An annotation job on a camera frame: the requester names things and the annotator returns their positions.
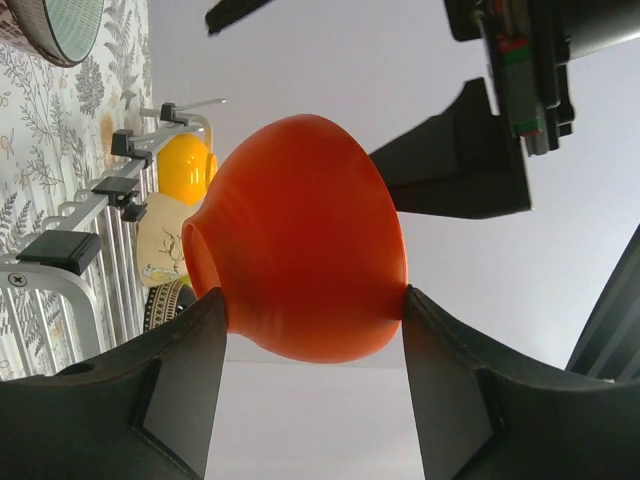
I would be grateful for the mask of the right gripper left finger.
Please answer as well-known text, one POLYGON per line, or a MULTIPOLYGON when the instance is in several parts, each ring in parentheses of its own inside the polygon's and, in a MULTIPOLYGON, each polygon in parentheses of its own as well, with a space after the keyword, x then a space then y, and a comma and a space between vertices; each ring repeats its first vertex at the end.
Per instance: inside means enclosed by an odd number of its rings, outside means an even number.
POLYGON ((226 339, 214 289, 104 354, 2 383, 2 478, 203 478, 226 339))

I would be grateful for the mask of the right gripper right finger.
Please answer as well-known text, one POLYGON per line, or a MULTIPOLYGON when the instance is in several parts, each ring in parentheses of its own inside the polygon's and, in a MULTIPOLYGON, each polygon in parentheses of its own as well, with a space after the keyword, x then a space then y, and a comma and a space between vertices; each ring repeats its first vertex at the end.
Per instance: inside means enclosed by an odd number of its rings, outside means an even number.
POLYGON ((638 478, 638 380, 544 364, 415 287, 402 337, 425 478, 638 478))

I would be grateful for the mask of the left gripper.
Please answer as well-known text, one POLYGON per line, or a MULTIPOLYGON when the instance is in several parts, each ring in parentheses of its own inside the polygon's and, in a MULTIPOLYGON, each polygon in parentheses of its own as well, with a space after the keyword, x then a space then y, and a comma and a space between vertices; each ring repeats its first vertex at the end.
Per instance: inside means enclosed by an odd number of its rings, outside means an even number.
POLYGON ((530 156, 558 149, 575 120, 569 62, 638 38, 639 4, 448 1, 445 8, 455 40, 484 41, 509 128, 492 113, 485 79, 479 77, 465 82, 442 113, 370 158, 399 212, 480 220, 529 211, 516 138, 523 139, 530 156))

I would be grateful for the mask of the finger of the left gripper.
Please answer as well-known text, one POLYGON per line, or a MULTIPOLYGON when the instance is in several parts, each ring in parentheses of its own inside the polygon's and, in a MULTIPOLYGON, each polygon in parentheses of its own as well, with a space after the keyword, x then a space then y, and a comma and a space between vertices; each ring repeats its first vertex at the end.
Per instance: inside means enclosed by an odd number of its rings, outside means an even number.
POLYGON ((208 34, 220 34, 269 3, 271 0, 220 0, 205 15, 208 34))

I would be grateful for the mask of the light teal bowl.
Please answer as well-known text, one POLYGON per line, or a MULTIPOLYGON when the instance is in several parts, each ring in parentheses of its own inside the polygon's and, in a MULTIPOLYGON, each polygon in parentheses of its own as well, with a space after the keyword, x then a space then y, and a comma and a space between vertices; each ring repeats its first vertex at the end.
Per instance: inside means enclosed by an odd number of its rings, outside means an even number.
POLYGON ((45 50, 71 66, 81 63, 94 47, 103 10, 103 0, 45 1, 45 50))

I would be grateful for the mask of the orange bowl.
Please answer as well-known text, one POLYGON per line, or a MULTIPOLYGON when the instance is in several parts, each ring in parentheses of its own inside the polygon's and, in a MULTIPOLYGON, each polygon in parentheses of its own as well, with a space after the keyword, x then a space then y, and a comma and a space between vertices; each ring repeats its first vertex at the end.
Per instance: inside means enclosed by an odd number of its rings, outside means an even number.
POLYGON ((223 162, 182 229, 195 292, 282 357, 345 363, 385 348, 408 287, 402 229, 369 155, 312 114, 275 121, 223 162))

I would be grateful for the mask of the brown floral pattern bowl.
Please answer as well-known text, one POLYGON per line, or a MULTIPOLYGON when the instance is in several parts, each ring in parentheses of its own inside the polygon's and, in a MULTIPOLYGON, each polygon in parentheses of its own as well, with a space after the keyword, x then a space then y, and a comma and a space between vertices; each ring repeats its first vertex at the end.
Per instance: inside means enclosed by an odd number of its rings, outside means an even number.
POLYGON ((34 43, 33 39, 19 23, 7 1, 1 0, 0 12, 0 34, 2 44, 12 46, 25 54, 45 59, 52 64, 58 64, 58 61, 52 55, 45 52, 34 43))

